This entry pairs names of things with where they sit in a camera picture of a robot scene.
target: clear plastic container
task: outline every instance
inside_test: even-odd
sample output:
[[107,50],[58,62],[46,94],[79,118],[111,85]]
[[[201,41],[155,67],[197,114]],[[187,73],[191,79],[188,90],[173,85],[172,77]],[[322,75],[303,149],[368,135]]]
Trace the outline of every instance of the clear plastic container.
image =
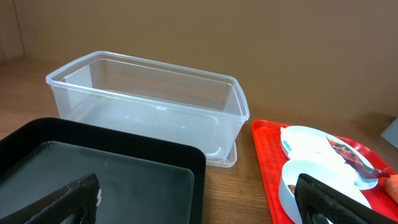
[[234,164],[249,118],[233,77],[110,52],[70,62],[46,81],[61,118],[194,146],[214,166]]

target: red tray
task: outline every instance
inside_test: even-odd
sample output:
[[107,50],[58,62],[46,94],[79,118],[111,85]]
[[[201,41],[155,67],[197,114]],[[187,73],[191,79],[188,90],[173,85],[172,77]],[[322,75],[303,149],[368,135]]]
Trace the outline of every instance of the red tray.
[[[284,212],[278,199],[281,170],[285,162],[287,162],[287,158],[280,146],[280,128],[288,126],[287,124],[267,120],[254,121],[251,126],[272,221],[280,224],[293,223]],[[389,165],[366,146],[348,138],[336,137],[360,152],[376,169],[388,167],[390,174],[395,174]],[[384,178],[379,179],[379,183],[375,188],[362,190],[362,193],[373,210],[398,221],[398,206],[384,193],[383,182]]]

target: wooden table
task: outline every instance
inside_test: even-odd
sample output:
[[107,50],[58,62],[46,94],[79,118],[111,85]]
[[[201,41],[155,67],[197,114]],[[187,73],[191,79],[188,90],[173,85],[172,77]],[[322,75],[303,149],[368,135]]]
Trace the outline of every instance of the wooden table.
[[[59,66],[24,58],[0,64],[0,139],[33,119],[58,117],[45,76]],[[258,103],[250,103],[249,108],[251,118],[236,140],[235,166],[207,167],[204,223],[272,223],[250,128],[255,119],[306,125],[353,138],[398,170],[398,149],[379,137],[380,128]]]

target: container rim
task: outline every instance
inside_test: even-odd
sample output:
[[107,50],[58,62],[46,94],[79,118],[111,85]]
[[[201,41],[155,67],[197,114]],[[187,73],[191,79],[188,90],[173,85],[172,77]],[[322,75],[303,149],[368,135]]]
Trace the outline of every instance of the container rim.
[[[206,110],[203,108],[196,108],[196,107],[187,106],[187,105],[176,105],[174,103],[151,100],[148,98],[140,98],[140,97],[125,95],[125,94],[116,93],[116,92],[112,92],[112,91],[99,90],[96,88],[89,88],[89,87],[84,87],[84,86],[79,86],[79,85],[74,85],[74,84],[70,84],[70,83],[64,83],[64,82],[53,80],[53,77],[64,72],[66,69],[68,69],[80,62],[88,60],[92,57],[98,56],[98,55],[110,55],[110,56],[115,56],[115,57],[119,57],[119,58],[135,60],[135,61],[139,61],[139,62],[151,63],[151,64],[161,65],[161,66],[170,67],[170,68],[177,68],[177,69],[181,69],[181,70],[185,70],[185,71],[189,71],[189,72],[202,73],[202,74],[210,75],[213,77],[221,77],[221,78],[230,79],[230,80],[234,81],[236,84],[236,86],[233,86],[234,91],[241,95],[241,101],[243,102],[243,104],[242,105],[239,104],[239,106],[241,108],[243,107],[244,110],[241,109],[242,115],[229,114],[229,113],[223,113],[223,112],[219,112],[219,111]],[[46,80],[47,84],[49,84],[50,86],[66,88],[69,90],[83,91],[86,93],[103,95],[103,96],[108,96],[108,97],[112,97],[112,98],[119,98],[122,100],[135,101],[138,103],[144,103],[144,104],[148,104],[148,105],[156,105],[156,106],[162,105],[166,108],[170,108],[173,110],[181,110],[181,111],[186,111],[186,112],[191,112],[191,113],[200,113],[200,114],[210,114],[211,113],[212,115],[217,116],[217,117],[238,119],[240,121],[247,121],[250,117],[250,112],[249,112],[249,107],[248,107],[248,103],[246,100],[246,96],[243,93],[241,85],[239,84],[237,79],[235,79],[234,77],[230,77],[230,76],[222,75],[222,74],[218,74],[218,73],[213,73],[213,72],[206,72],[206,71],[198,70],[198,69],[194,69],[194,68],[183,67],[183,66],[179,66],[179,65],[172,65],[169,63],[157,62],[154,60],[148,60],[148,59],[139,58],[139,57],[133,57],[133,56],[123,55],[123,54],[107,52],[107,51],[93,52],[88,55],[82,56],[76,60],[73,60],[73,61],[67,63],[66,65],[56,69],[55,71],[51,72],[50,74],[48,74],[45,77],[45,80]]]

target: bowl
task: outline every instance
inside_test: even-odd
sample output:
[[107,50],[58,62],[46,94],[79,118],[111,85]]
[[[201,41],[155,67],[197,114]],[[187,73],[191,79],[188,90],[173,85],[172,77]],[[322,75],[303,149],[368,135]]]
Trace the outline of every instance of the bowl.
[[[300,139],[302,142],[300,144],[289,144],[289,142],[292,141],[292,136],[295,136],[293,139]],[[294,151],[304,151],[307,150],[308,152],[310,151],[317,151],[317,153],[320,152],[325,152],[325,153],[335,153],[332,149],[332,147],[329,145],[329,142],[327,141],[326,137],[329,139],[340,143],[344,144],[348,148],[350,148],[362,161],[365,165],[367,165],[370,168],[374,168],[372,164],[364,157],[362,154],[360,154],[357,150],[355,150],[353,147],[345,143],[344,141],[328,134],[323,131],[314,129],[314,128],[309,128],[305,126],[289,126],[287,128],[281,129],[280,132],[280,145],[282,146],[282,150],[285,154],[285,156],[288,159],[294,159],[293,157],[289,156],[289,154],[293,154]],[[300,156],[299,159],[311,159],[311,158],[303,158],[303,156]],[[354,170],[357,175],[354,177],[354,185],[356,188],[359,190],[367,190],[375,187],[377,185],[378,180],[377,179],[367,179],[364,177],[361,177],[358,171]]]
[[302,220],[294,194],[289,190],[288,185],[296,185],[300,174],[308,174],[340,193],[345,194],[347,197],[371,208],[365,196],[354,185],[341,181],[338,174],[329,167],[315,161],[291,160],[287,161],[282,168],[278,197],[285,213],[296,224],[301,224]]

